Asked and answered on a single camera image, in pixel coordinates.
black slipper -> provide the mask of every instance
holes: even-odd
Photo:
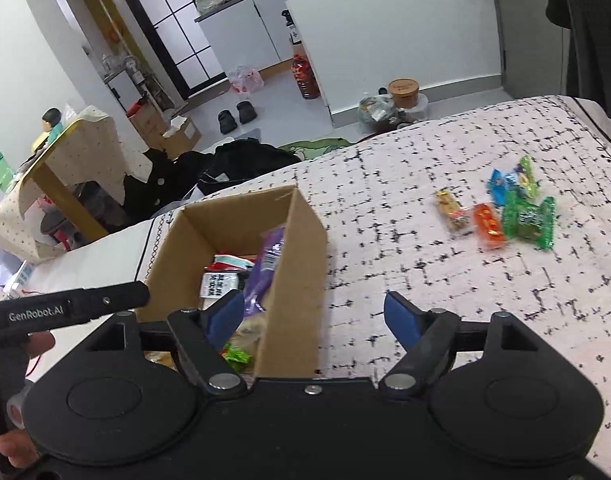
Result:
[[[239,127],[230,110],[223,110],[219,114],[219,125],[221,126],[221,133],[223,135],[229,134]]]
[[[241,124],[247,124],[256,119],[256,110],[249,101],[243,101],[236,105],[239,110],[239,121]]]

sliding glass door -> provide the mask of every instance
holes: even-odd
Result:
[[[225,79],[193,0],[126,0],[184,99]]]

purple snack package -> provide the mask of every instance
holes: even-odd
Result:
[[[243,290],[245,317],[265,312],[265,309],[260,304],[260,300],[268,291],[270,285],[272,285],[274,270],[276,269],[279,256],[281,256],[281,249],[283,248],[284,232],[285,227],[278,227],[271,231],[263,242],[261,252],[256,258],[254,268],[252,272],[250,272],[250,277]]]

green candy wrapper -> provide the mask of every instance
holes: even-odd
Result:
[[[226,343],[221,350],[221,356],[227,361],[227,363],[236,372],[242,372],[247,368],[252,356],[245,350],[241,350],[239,347]]]
[[[503,209],[503,234],[507,238],[523,238],[540,248],[552,249],[554,245],[554,198],[549,196],[541,205],[530,204],[519,197],[516,190],[506,195]]]
[[[539,194],[539,186],[532,171],[532,159],[529,155],[521,157],[516,171],[519,178],[519,186],[524,189],[525,196],[534,200]]]

pink plastic bag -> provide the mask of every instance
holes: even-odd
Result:
[[[227,76],[234,91],[241,96],[249,96],[264,85],[261,74],[250,66],[238,66]]]

